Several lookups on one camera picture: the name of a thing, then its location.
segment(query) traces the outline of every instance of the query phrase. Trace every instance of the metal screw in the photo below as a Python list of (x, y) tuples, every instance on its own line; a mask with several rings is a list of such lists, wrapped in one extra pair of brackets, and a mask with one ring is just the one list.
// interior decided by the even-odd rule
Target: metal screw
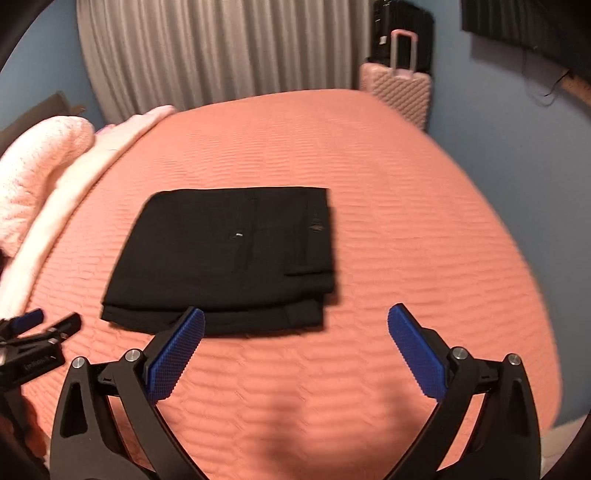
[(452, 350), (452, 355), (458, 360), (465, 360), (468, 358), (468, 350), (462, 346), (457, 346)]
[(77, 356), (74, 360), (72, 360), (72, 366), (74, 368), (80, 368), (86, 362), (83, 356)]
[(125, 354), (125, 359), (128, 362), (135, 362), (141, 355), (142, 355), (142, 352), (140, 352), (139, 350), (134, 348), (133, 350), (129, 350)]
[(516, 353), (510, 353), (507, 356), (507, 360), (509, 360), (509, 363), (511, 365), (521, 365), (521, 357), (519, 355), (517, 355)]

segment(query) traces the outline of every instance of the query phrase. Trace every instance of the black cable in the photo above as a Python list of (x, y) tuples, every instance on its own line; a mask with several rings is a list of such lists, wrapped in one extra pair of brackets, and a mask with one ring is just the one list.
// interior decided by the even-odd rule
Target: black cable
[(564, 80), (565, 77), (570, 75), (570, 70), (567, 70), (566, 72), (564, 72), (560, 76), (560, 78), (553, 83), (552, 87), (550, 88), (550, 91), (544, 95), (541, 95), (541, 97), (540, 97), (539, 94), (535, 94), (535, 93), (532, 93), (532, 91), (530, 91), (529, 84), (527, 83), (527, 80), (529, 80), (529, 77), (527, 75), (526, 66), (527, 66), (527, 50), (524, 48), (523, 49), (523, 57), (522, 57), (522, 65), (521, 65), (521, 74), (523, 75), (523, 77), (525, 78), (525, 81), (526, 81), (525, 90), (527, 92), (527, 95), (534, 102), (536, 102), (538, 105), (548, 108), (556, 101), (556, 96), (553, 96), (552, 100), (549, 101), (548, 103), (544, 103), (544, 102), (540, 101), (540, 98), (548, 98), (550, 95), (552, 95), (554, 93), (554, 91), (556, 90), (556, 87), (560, 84), (560, 82), (562, 82), (562, 80)]
[(552, 85), (552, 88), (550, 89), (550, 91), (549, 91), (548, 93), (546, 93), (544, 96), (545, 96), (545, 97), (548, 97), (548, 96), (552, 95), (552, 94), (554, 93), (554, 90), (555, 90), (555, 89), (556, 89), (556, 87), (558, 86), (558, 84), (559, 84), (560, 82), (562, 82), (562, 81), (564, 80), (564, 78), (565, 78), (565, 77), (567, 77), (569, 74), (570, 74), (570, 70), (567, 70), (566, 72), (564, 72), (564, 73), (563, 73), (563, 74), (560, 76), (560, 78), (554, 82), (554, 84)]

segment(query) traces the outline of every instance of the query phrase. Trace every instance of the pink suitcase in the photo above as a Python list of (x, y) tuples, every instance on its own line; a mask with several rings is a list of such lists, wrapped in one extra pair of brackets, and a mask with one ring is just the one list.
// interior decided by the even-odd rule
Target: pink suitcase
[[(408, 30), (393, 30), (390, 67), (379, 63), (364, 63), (359, 72), (361, 90), (371, 93), (386, 105), (396, 109), (406, 120), (425, 130), (431, 98), (431, 77), (417, 73), (418, 35)], [(410, 69), (396, 68), (398, 37), (411, 39)]]

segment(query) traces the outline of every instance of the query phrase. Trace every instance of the black suitcase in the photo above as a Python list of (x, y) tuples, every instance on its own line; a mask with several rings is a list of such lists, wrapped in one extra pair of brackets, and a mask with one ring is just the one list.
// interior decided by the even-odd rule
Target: black suitcase
[[(431, 75), (435, 20), (431, 12), (403, 0), (376, 0), (371, 34), (371, 56), (368, 61), (390, 66), (390, 32), (401, 28), (418, 35), (417, 72)], [(398, 65), (410, 65), (410, 45), (401, 38)]]

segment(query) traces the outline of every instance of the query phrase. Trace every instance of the blue gripper pad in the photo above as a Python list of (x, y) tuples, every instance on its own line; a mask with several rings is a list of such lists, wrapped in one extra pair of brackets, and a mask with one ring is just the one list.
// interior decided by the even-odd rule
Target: blue gripper pad
[(423, 394), (441, 402), (446, 388), (446, 370), (420, 332), (421, 326), (402, 304), (388, 313), (388, 330)]
[(14, 317), (10, 320), (12, 334), (15, 337), (22, 335), (23, 333), (31, 330), (33, 327), (42, 324), (44, 318), (45, 315), (41, 309), (35, 309), (31, 312), (21, 315), (20, 317)]
[(155, 404), (168, 398), (189, 363), (205, 332), (205, 315), (193, 309), (162, 348), (146, 374), (148, 400)]

